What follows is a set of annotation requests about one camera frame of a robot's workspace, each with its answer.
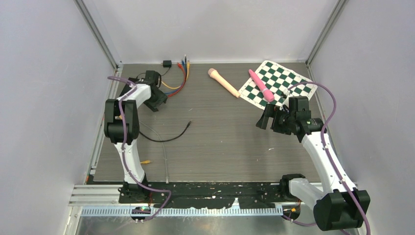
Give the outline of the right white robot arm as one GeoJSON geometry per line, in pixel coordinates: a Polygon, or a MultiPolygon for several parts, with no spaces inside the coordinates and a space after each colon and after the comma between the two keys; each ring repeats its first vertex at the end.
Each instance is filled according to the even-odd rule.
{"type": "Polygon", "coordinates": [[[316,225],[322,231],[360,228],[366,219],[370,196],[350,180],[337,159],[320,118],[313,118],[305,96],[290,97],[288,104],[268,103],[256,126],[295,135],[312,159],[322,188],[312,185],[302,174],[283,175],[279,182],[282,199],[299,199],[313,211],[316,225]]]}

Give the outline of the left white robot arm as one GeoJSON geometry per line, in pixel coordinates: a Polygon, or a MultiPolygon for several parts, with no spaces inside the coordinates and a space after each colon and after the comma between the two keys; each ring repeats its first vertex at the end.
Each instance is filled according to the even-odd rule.
{"type": "Polygon", "coordinates": [[[118,98],[106,100],[104,110],[104,134],[117,149],[124,171],[119,192],[143,203],[149,199],[151,189],[138,154],[138,107],[145,104],[156,112],[167,96],[160,90],[161,75],[154,70],[146,71],[143,78],[109,76],[108,79],[125,84],[118,98]]]}

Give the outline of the black power adapter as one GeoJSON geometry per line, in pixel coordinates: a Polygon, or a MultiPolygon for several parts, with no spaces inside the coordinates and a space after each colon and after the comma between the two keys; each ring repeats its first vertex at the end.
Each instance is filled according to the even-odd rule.
{"type": "Polygon", "coordinates": [[[170,68],[170,67],[172,67],[172,61],[171,60],[163,60],[162,66],[164,68],[170,68]]]}

